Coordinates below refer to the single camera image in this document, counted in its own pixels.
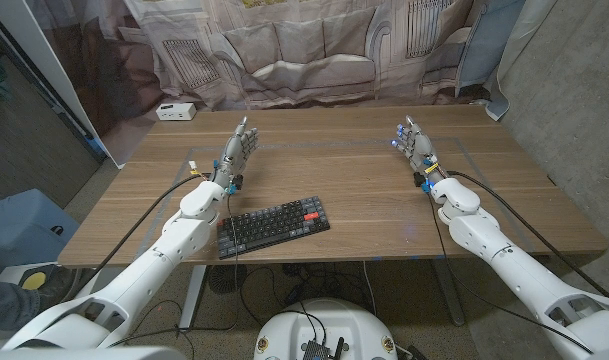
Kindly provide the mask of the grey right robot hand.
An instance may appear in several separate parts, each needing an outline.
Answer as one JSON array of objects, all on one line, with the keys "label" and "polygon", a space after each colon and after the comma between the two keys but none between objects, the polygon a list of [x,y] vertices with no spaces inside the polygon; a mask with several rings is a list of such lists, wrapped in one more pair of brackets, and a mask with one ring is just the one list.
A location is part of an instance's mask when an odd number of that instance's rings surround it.
[{"label": "grey right robot hand", "polygon": [[409,161],[418,184],[431,187],[448,177],[439,164],[430,138],[410,115],[405,117],[403,124],[397,125],[396,136],[391,145]]}]

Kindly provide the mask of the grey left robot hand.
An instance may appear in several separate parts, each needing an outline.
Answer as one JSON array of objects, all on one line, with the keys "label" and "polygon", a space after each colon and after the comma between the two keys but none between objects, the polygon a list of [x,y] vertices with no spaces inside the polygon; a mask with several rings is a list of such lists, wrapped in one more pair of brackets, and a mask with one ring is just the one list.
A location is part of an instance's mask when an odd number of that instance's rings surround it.
[{"label": "grey left robot hand", "polygon": [[242,175],[251,154],[258,147],[258,130],[247,128],[244,116],[227,140],[214,170],[209,178],[222,188],[228,188],[236,177]]}]

